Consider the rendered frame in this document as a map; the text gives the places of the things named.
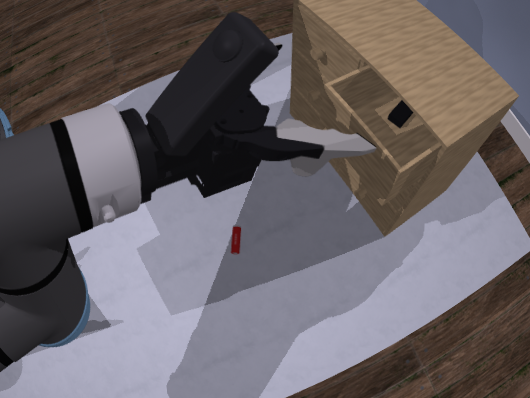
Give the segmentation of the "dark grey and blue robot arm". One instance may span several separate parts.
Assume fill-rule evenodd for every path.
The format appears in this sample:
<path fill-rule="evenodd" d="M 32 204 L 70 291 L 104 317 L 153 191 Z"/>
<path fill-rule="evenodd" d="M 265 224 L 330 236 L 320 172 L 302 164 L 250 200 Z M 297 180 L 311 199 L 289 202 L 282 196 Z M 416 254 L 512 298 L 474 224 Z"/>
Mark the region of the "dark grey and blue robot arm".
<path fill-rule="evenodd" d="M 249 18 L 229 13 L 146 113 L 164 153 L 186 156 L 278 54 Z M 140 184 L 112 104 L 16 135 L 0 108 L 0 372 L 84 330 L 90 298 L 68 238 L 137 211 Z"/>

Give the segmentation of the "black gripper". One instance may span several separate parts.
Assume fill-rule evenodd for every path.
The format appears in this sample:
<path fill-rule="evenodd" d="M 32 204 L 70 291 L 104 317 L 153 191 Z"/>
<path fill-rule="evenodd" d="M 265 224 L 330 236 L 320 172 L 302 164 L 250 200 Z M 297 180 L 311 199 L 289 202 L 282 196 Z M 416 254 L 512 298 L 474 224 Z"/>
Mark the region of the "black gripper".
<path fill-rule="evenodd" d="M 197 186 L 203 198 L 209 197 L 252 181 L 261 160 L 290 160 L 292 171 L 307 177 L 332 158 L 361 156 L 376 150 L 358 133 L 315 129 L 299 120 L 286 119 L 277 127 L 264 126 L 270 108 L 262 105 L 250 88 L 251 85 L 181 157 L 164 153 L 149 123 L 144 123 L 136 109 L 119 112 L 137 154 L 141 204 L 150 201 L 156 189 L 186 178 Z"/>

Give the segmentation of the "light brown wooden chest of drawers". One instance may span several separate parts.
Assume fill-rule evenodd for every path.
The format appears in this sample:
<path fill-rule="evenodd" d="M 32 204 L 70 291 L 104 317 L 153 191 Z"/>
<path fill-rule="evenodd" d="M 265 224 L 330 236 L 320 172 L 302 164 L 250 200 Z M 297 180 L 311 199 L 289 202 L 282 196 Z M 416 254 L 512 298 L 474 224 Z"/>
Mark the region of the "light brown wooden chest of drawers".
<path fill-rule="evenodd" d="M 293 0 L 290 114 L 297 5 L 301 4 L 403 100 L 442 145 L 387 236 L 444 193 L 519 95 L 462 38 L 417 0 Z M 309 101 L 309 103 L 318 109 Z M 292 115 L 296 120 L 296 118 Z"/>

